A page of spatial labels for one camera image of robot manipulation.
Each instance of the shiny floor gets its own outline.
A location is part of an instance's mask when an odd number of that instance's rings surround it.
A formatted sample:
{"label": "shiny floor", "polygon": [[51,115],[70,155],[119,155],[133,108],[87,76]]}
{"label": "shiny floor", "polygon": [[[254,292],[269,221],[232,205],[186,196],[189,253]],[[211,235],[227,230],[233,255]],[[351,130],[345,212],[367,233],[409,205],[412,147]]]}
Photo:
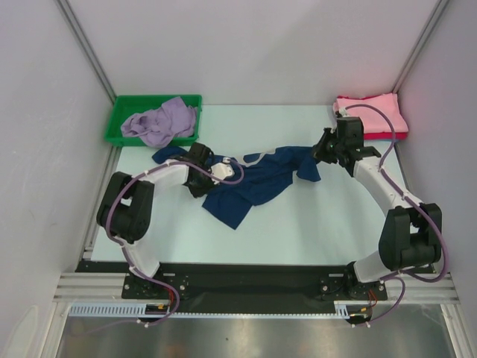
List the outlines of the shiny floor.
{"label": "shiny floor", "polygon": [[342,320],[174,318],[84,334],[113,318],[69,318],[57,358],[455,357],[440,306],[401,306],[371,328]]}

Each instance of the fabric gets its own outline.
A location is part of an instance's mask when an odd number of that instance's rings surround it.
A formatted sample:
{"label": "fabric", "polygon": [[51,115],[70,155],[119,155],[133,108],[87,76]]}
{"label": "fabric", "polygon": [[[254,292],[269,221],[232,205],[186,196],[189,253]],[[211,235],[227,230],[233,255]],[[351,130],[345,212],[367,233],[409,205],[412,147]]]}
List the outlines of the fabric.
{"label": "fabric", "polygon": [[164,102],[156,110],[136,113],[121,126],[123,136],[138,136],[155,148],[166,147],[176,136],[191,136],[195,129],[197,108],[187,107],[181,97]]}
{"label": "fabric", "polygon": [[[206,197],[202,207],[221,222],[236,229],[250,208],[262,205],[277,197],[289,185],[293,184],[293,172],[297,176],[312,182],[319,181],[317,163],[313,159],[311,147],[281,147],[266,153],[256,153],[234,158],[244,169],[244,179],[237,185],[219,184]],[[153,160],[160,164],[174,155],[185,154],[179,147],[160,149]],[[215,155],[214,163],[224,157]],[[234,168],[233,178],[240,178],[240,172]]]}
{"label": "fabric", "polygon": [[[397,139],[405,139],[408,136],[408,125],[399,112],[397,95],[388,93],[362,99],[352,99],[339,96],[333,104],[333,110],[339,111],[341,108],[352,104],[369,104],[381,110],[394,126]],[[347,112],[354,117],[359,117],[363,121],[364,139],[391,139],[392,133],[388,123],[376,112],[369,108],[351,108]]]}

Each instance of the green bin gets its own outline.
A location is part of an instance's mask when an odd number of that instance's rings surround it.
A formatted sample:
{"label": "green bin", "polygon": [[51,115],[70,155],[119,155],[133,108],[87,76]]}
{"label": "green bin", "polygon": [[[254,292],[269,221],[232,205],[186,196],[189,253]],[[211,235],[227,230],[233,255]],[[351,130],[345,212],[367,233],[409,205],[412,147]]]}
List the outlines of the green bin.
{"label": "green bin", "polygon": [[181,97],[186,106],[197,107],[197,119],[194,134],[184,138],[174,138],[169,145],[190,146],[199,137],[200,112],[202,111],[201,95],[119,95],[116,98],[110,122],[107,125],[104,135],[105,140],[116,147],[145,146],[141,138],[123,137],[121,133],[122,124],[134,113],[155,110],[161,107],[162,103],[174,97]]}

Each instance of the pink towel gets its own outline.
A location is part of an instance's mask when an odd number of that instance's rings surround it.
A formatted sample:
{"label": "pink towel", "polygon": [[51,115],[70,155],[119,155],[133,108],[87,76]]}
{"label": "pink towel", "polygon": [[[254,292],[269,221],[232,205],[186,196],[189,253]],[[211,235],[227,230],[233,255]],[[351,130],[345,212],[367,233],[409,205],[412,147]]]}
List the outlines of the pink towel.
{"label": "pink towel", "polygon": [[[353,99],[343,96],[338,96],[336,102],[333,104],[333,110],[339,111],[341,108],[348,107],[352,104],[369,104],[381,110],[394,126],[397,139],[405,139],[408,136],[408,125],[399,112],[397,104],[397,95],[388,93],[385,95],[377,95],[374,97],[366,97],[361,99]],[[347,110],[350,116],[359,117],[363,121],[364,139],[391,139],[391,129],[388,123],[375,111],[369,108],[351,108]]]}

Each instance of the white tabletop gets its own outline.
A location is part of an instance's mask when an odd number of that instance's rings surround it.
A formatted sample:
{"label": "white tabletop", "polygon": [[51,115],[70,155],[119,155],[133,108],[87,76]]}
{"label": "white tabletop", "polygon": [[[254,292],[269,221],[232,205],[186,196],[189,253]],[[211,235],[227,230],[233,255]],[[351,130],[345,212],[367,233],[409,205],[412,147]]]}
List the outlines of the white tabletop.
{"label": "white tabletop", "polygon": [[[284,145],[312,146],[332,125],[327,106],[203,106],[199,142],[216,154],[236,156]],[[389,142],[368,142],[384,153]],[[125,147],[117,170],[138,174],[155,166],[155,152]],[[386,168],[402,181],[394,152]],[[384,216],[370,194],[344,168],[318,164],[321,181],[294,175],[272,201],[252,207],[233,230],[201,207],[184,186],[154,202],[151,226],[161,262],[343,265],[377,249]],[[99,229],[92,260],[124,261]]]}

